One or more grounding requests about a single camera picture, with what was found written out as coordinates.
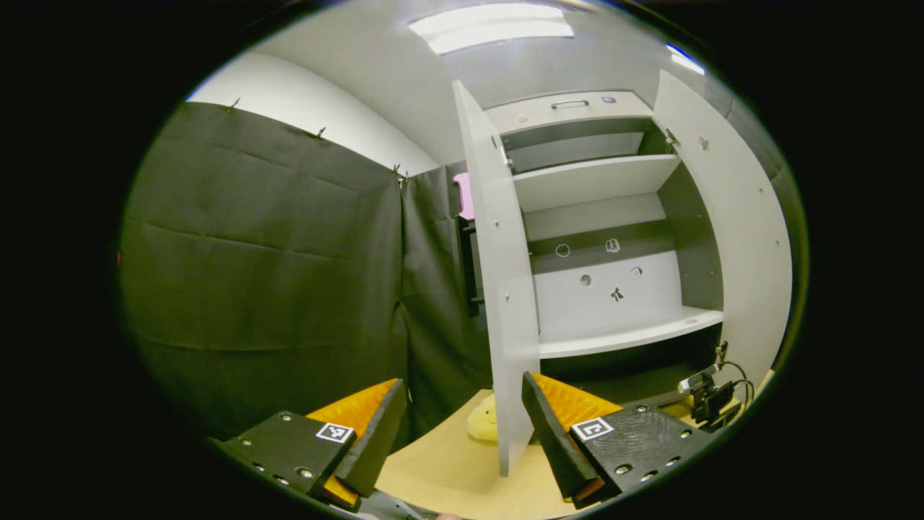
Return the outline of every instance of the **cabinet door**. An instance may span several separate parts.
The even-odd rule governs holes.
[[[539,334],[526,232],[497,129],[458,80],[453,82],[465,145],[484,285],[497,402],[500,475],[526,450],[532,424],[520,399],[525,370],[539,372]]]
[[[728,360],[755,385],[770,369],[786,328],[792,255],[783,210],[757,157],[699,94],[661,71],[653,120],[696,181],[722,265]]]

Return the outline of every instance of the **metal handle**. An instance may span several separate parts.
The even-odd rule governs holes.
[[[552,103],[552,109],[558,108],[559,105],[564,105],[565,103],[583,103],[584,105],[590,105],[590,101],[586,99],[572,99],[571,101],[559,101],[558,103]]]

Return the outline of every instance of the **yellow plush toy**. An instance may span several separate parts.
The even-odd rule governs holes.
[[[497,442],[497,404],[493,392],[468,415],[468,434],[473,439]]]

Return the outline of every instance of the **sticker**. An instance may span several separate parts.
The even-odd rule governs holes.
[[[340,425],[335,425],[333,423],[327,423],[319,431],[315,437],[332,440],[333,442],[339,442],[343,444],[349,439],[349,434],[353,433],[353,428],[351,427],[342,427]]]
[[[606,435],[613,431],[613,427],[606,424],[606,421],[604,421],[602,417],[584,421],[583,423],[577,423],[576,425],[572,425],[571,429],[573,429],[582,440],[596,439],[601,435]]]

